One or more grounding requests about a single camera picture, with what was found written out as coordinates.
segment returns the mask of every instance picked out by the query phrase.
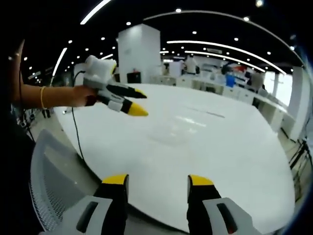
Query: white table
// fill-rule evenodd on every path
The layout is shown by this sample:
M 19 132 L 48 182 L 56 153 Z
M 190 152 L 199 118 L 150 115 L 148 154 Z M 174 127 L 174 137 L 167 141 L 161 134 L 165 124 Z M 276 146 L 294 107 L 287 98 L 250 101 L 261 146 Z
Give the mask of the white table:
M 294 188 L 277 136 L 252 106 L 193 89 L 132 84 L 148 117 L 130 117 L 97 103 L 75 111 L 85 160 L 103 179 L 130 175 L 129 203 L 188 231 L 187 175 L 211 179 L 253 218 L 262 233 L 288 223 Z M 71 114 L 55 113 L 78 151 Z

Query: glossy table surface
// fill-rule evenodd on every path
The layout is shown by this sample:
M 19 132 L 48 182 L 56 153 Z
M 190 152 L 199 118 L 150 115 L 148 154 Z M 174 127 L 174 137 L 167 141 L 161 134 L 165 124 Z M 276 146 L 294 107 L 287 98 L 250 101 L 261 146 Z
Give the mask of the glossy table surface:
M 128 173 L 129 203 L 167 225 L 188 231 L 187 175 L 211 179 L 252 216 L 262 233 L 288 223 L 294 210 L 289 164 L 277 135 L 251 105 L 220 95 L 163 85 L 132 84 L 147 117 L 97 103 L 74 111 L 81 148 L 100 178 Z M 55 108 L 79 153 L 71 114 Z

